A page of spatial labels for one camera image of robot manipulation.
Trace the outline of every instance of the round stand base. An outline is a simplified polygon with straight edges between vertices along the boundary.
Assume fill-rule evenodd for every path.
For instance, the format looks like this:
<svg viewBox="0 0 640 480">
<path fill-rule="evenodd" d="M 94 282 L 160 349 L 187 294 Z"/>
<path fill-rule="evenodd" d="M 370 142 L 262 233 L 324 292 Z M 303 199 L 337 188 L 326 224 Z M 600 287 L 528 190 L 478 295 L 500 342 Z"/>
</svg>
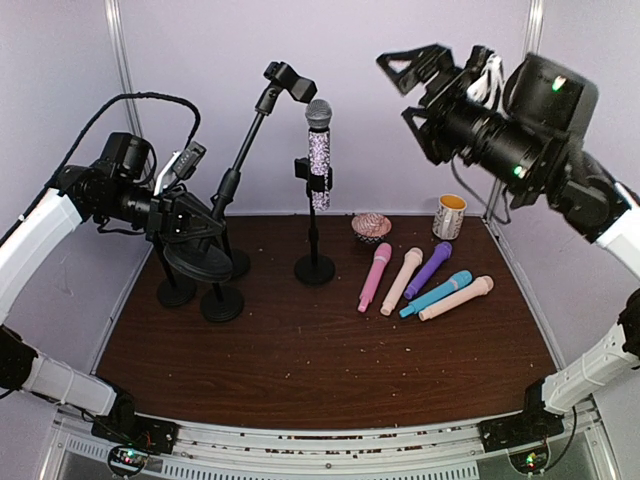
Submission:
<svg viewBox="0 0 640 480">
<path fill-rule="evenodd" d="M 311 255 L 305 255 L 296 262 L 293 271 L 296 278 L 305 285 L 323 285 L 336 273 L 336 266 L 329 257 L 318 255 L 318 264 L 313 265 Z"/>
<path fill-rule="evenodd" d="M 223 323 L 233 320 L 242 313 L 244 297 L 237 288 L 221 286 L 222 297 L 218 298 L 212 289 L 200 300 L 200 312 L 208 322 Z"/>
<path fill-rule="evenodd" d="M 193 279 L 184 275 L 176 275 L 175 278 L 176 288 L 166 278 L 158 285 L 156 297 L 163 307 L 179 307 L 196 296 L 198 287 Z"/>
<path fill-rule="evenodd" d="M 244 251 L 237 248 L 231 249 L 231 255 L 233 256 L 233 274 L 231 278 L 239 278 L 251 268 L 251 259 Z"/>
<path fill-rule="evenodd" d="M 175 270 L 200 282 L 226 282 L 233 273 L 231 259 L 214 246 L 202 251 L 197 241 L 169 243 L 164 256 Z"/>
</svg>

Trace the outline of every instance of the mug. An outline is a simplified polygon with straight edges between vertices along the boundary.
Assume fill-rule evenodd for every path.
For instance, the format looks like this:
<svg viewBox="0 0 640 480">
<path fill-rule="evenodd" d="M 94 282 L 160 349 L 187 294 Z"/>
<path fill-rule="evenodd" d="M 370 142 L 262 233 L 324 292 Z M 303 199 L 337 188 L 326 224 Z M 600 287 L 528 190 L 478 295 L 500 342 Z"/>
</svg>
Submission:
<svg viewBox="0 0 640 480">
<path fill-rule="evenodd" d="M 457 195 L 442 195 L 433 219 L 433 233 L 441 240 L 454 240 L 460 235 L 467 202 Z"/>
</svg>

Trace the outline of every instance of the silver microphone grille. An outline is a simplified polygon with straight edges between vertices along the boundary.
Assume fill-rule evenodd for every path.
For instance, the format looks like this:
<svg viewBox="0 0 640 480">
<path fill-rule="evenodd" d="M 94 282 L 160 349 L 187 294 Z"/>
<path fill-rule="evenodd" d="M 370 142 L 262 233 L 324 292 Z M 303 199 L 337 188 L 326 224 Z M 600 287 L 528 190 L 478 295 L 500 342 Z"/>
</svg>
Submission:
<svg viewBox="0 0 640 480">
<path fill-rule="evenodd" d="M 326 100 L 313 100 L 307 105 L 304 116 L 307 117 L 307 123 L 310 128 L 324 129 L 329 126 L 331 121 L 331 105 Z"/>
</svg>

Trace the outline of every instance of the purple toy microphone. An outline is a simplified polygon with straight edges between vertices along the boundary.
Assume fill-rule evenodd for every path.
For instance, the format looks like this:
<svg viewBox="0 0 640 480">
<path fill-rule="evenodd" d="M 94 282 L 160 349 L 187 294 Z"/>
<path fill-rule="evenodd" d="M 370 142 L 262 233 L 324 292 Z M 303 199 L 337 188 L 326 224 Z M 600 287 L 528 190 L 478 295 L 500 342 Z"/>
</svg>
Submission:
<svg viewBox="0 0 640 480">
<path fill-rule="evenodd" d="M 436 273 L 436 270 L 442 265 L 445 260 L 451 257 L 453 247 L 449 242 L 442 242 L 436 245 L 433 255 L 427 263 L 420 269 L 418 274 L 413 277 L 411 283 L 404 291 L 404 298 L 411 300 L 420 291 L 422 287 L 429 281 L 429 279 Z"/>
</svg>

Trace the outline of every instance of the metal frame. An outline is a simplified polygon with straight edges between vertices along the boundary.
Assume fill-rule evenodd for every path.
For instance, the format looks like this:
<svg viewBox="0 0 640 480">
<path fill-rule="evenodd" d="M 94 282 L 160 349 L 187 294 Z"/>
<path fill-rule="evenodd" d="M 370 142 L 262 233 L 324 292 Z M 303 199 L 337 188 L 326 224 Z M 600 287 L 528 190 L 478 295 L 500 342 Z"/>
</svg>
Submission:
<svg viewBox="0 0 640 480">
<path fill-rule="evenodd" d="M 576 431 L 588 436 L 599 478 L 618 479 L 617 466 L 593 401 L 580 403 L 577 411 Z M 259 430 L 177 421 L 180 428 L 174 453 L 154 457 L 145 473 L 160 478 L 201 480 L 225 476 L 238 480 L 331 477 L 410 480 L 422 475 L 447 478 L 446 472 L 450 472 L 449 478 L 477 480 L 478 462 L 508 453 L 483 452 L 477 429 L 480 420 L 407 428 L 318 431 Z M 565 433 L 554 441 L 568 437 L 572 421 L 573 417 L 568 416 Z M 58 412 L 41 480 L 65 480 L 60 473 L 66 453 L 104 462 L 112 444 L 91 437 L 90 428 L 77 413 Z M 465 476 L 455 473 L 458 471 L 464 471 Z"/>
<path fill-rule="evenodd" d="M 116 59 L 116 67 L 123 92 L 133 92 L 131 73 L 125 48 L 120 17 L 119 0 L 105 0 L 109 34 Z M 531 0 L 524 42 L 524 53 L 537 52 L 543 20 L 543 0 Z M 136 104 L 126 102 L 129 128 L 142 135 L 142 126 Z M 500 228 L 492 220 L 499 200 L 501 184 L 495 182 L 485 213 L 486 227 L 494 237 L 503 258 L 511 269 L 543 334 L 556 366 L 565 364 L 558 344 L 550 329 L 526 275 L 515 260 L 508 244 L 502 240 Z M 115 318 L 124 305 L 123 295 L 114 309 L 114 316 L 105 328 L 98 348 L 94 367 L 104 351 Z M 589 448 L 602 480 L 619 478 L 611 445 L 593 399 L 578 406 L 578 432 L 589 439 Z M 367 429 L 358 431 L 279 431 L 224 427 L 219 425 L 180 422 L 176 448 L 172 456 L 158 457 L 146 473 L 162 478 L 216 478 L 220 475 L 240 474 L 242 478 L 256 480 L 305 478 L 420 478 L 416 475 L 451 471 L 454 468 L 472 468 L 478 460 L 504 455 L 505 451 L 484 454 L 477 423 L 472 419 L 439 425 L 393 429 Z M 571 430 L 572 418 L 565 421 L 566 433 Z M 91 437 L 90 425 L 75 413 L 59 410 L 50 433 L 50 448 L 43 452 L 44 463 L 40 480 L 59 479 L 60 469 L 67 453 L 75 453 L 104 461 L 108 442 Z"/>
</svg>

